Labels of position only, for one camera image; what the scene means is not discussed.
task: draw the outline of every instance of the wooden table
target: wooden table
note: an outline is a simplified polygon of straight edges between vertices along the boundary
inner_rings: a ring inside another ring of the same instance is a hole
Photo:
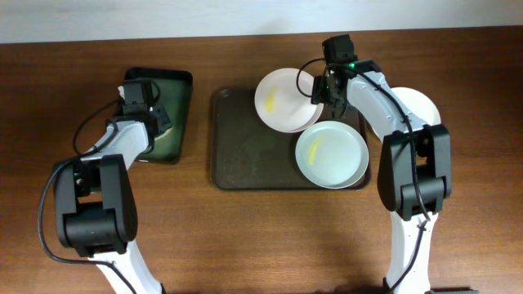
[[[73,154],[87,115],[117,95],[132,66],[185,69],[194,93],[177,165],[129,171],[137,241],[169,293],[313,292],[381,285],[391,250],[389,214],[373,181],[360,192],[227,193],[209,180],[209,101],[220,87],[254,88],[269,72],[322,55],[335,33],[0,46],[0,292],[111,293],[98,269],[48,259],[36,230],[51,166]],[[454,192],[436,224],[433,287],[482,293],[523,288],[523,28],[434,29],[351,34],[360,58],[392,87],[433,99],[452,135]],[[320,74],[321,65],[308,71]],[[87,125],[87,148],[109,113]],[[52,200],[45,207],[51,248]]]

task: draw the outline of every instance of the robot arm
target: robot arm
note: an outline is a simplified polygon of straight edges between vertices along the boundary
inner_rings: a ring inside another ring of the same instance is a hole
[[[137,213],[127,170],[154,142],[158,122],[147,113],[154,106],[147,82],[124,85],[127,99],[120,115],[93,146],[101,149],[69,165],[57,178],[56,223],[60,243],[90,261],[112,264],[138,294],[165,293],[152,276],[136,244]],[[79,198],[102,193],[102,201]],[[117,293],[131,288],[109,267],[97,265]]]
[[[348,35],[326,40],[323,49],[329,71],[315,78],[312,103],[357,108],[382,141],[378,191],[392,220],[392,258],[384,287],[394,294],[429,292],[431,233],[452,189],[449,133],[412,114],[391,91],[380,68],[371,60],[358,60]],[[398,108],[407,114],[412,133]],[[431,217],[427,223],[413,187],[411,142],[419,156],[427,157],[427,163],[416,168],[422,205]]]

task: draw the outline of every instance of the dark serving tray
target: dark serving tray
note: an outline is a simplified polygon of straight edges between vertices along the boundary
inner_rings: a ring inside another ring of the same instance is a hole
[[[294,148],[301,132],[288,134],[268,127],[257,115],[254,90],[226,88],[212,98],[211,177],[223,190],[325,189],[311,183],[299,170]],[[319,122],[336,120],[354,127],[367,142],[365,120],[356,109],[340,119],[324,107]],[[344,190],[364,188],[370,181],[370,166],[364,176]]]

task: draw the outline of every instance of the black cable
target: black cable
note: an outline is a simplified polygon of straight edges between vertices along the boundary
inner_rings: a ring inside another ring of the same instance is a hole
[[[409,265],[407,266],[407,269],[405,269],[405,272],[403,272],[403,274],[400,276],[400,278],[398,278],[398,280],[394,283],[394,285],[392,285],[392,287],[389,289],[390,293],[393,293],[394,289],[396,289],[396,287],[400,286],[403,279],[407,276],[407,274],[409,274],[410,270],[413,268],[414,262],[416,262],[416,258],[418,258],[419,248],[422,245],[423,232],[426,231],[425,225],[427,225],[427,222],[428,222],[428,220],[425,220],[421,225],[418,226],[419,233],[418,233],[418,238],[416,239],[416,247],[414,248],[414,253],[413,253],[412,257],[410,258]]]
[[[84,158],[84,157],[96,154],[99,149],[103,149],[105,146],[107,146],[113,140],[113,138],[116,136],[116,134],[118,132],[118,127],[116,126],[116,122],[115,121],[110,121],[110,122],[113,124],[114,130],[111,133],[111,135],[109,136],[109,138],[107,138],[107,140],[105,140],[99,146],[96,146],[92,150],[86,152],[85,154],[80,154],[80,155],[74,156],[72,158],[68,158],[65,161],[61,162],[58,165],[58,167],[55,169],[55,171],[51,174],[49,179],[47,180],[47,183],[45,184],[45,186],[43,188],[42,196],[40,197],[40,203],[38,205],[38,237],[40,239],[40,244],[42,245],[42,248],[43,248],[44,252],[52,260],[58,261],[58,262],[62,262],[62,263],[66,263],[66,264],[71,264],[71,265],[104,265],[104,266],[107,266],[108,268],[112,269],[114,271],[114,273],[120,279],[122,279],[122,282],[125,283],[126,286],[129,287],[129,289],[131,290],[131,292],[133,294],[136,294],[136,291],[135,291],[134,287],[122,275],[122,273],[119,272],[119,270],[114,266],[114,264],[112,264],[110,262],[107,262],[107,261],[83,261],[83,260],[71,260],[71,259],[58,257],[54,253],[51,252],[51,250],[47,246],[46,240],[45,240],[44,235],[43,235],[43,221],[42,221],[42,219],[43,219],[43,207],[44,207],[44,203],[46,201],[47,192],[51,188],[52,182],[71,163],[74,163],[74,162],[78,161],[80,158]]]
[[[311,63],[314,63],[316,61],[322,61],[322,60],[325,60],[325,58],[315,58],[313,60],[310,60],[308,61],[307,63],[305,63],[301,68],[300,70],[297,71],[297,76],[296,76],[296,87],[297,87],[297,90],[300,91],[300,93],[302,95],[304,95],[305,97],[309,97],[309,98],[316,98],[319,94],[320,94],[320,91],[315,95],[309,95],[309,94],[306,94],[305,92],[302,91],[302,89],[300,88],[300,85],[299,85],[299,81],[300,81],[300,74],[302,73],[302,71],[305,69],[305,67],[307,67],[308,65],[310,65]],[[324,69],[324,74],[325,75],[325,72],[327,71],[327,66],[325,66],[325,69]]]
[[[78,150],[78,146],[76,145],[76,140],[78,139],[78,135],[80,134],[80,131],[82,130],[82,128],[87,124],[89,123],[89,121],[94,118],[96,115],[98,115],[100,112],[108,109],[111,105],[113,104],[116,104],[118,103],[118,101],[120,100],[120,98],[116,99],[116,100],[113,100],[111,102],[109,102],[106,106],[98,109],[94,114],[91,114],[89,115],[82,123],[80,123],[80,126],[78,127],[78,129],[76,130],[76,132],[74,133],[74,136],[73,136],[73,149],[74,149],[74,152],[77,154],[77,155],[80,155],[82,154],[79,150]]]

